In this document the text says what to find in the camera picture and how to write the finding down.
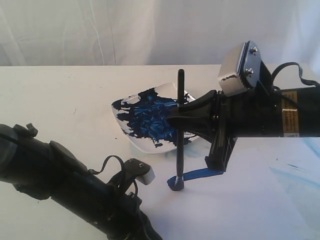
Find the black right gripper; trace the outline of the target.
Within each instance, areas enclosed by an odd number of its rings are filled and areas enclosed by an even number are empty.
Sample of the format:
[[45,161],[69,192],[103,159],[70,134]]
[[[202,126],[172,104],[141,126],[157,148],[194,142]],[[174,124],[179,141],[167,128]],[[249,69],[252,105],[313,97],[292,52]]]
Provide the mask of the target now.
[[182,107],[173,108],[166,121],[174,128],[181,129],[212,143],[207,167],[224,173],[238,138],[268,138],[283,135],[281,97],[277,93],[263,95],[248,91],[221,100],[219,124],[216,132],[212,119],[216,107],[216,91]]

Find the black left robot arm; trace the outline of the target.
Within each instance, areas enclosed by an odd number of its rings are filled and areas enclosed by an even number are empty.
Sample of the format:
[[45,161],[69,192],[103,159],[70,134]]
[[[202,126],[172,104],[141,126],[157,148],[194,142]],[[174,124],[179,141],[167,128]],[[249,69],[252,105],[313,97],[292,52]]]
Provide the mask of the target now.
[[36,139],[38,131],[0,126],[0,180],[37,200],[52,199],[85,220],[110,240],[142,240],[145,220],[121,168],[109,182],[98,178],[56,141]]

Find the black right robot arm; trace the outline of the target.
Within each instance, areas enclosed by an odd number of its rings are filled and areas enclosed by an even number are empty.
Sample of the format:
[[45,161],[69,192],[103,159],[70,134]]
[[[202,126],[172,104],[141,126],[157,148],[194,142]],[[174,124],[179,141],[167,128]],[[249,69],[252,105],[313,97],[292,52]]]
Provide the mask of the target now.
[[230,97],[211,90],[173,108],[166,120],[210,142],[205,163],[210,170],[223,173],[237,138],[318,138],[320,89],[273,89],[267,96],[249,90]]

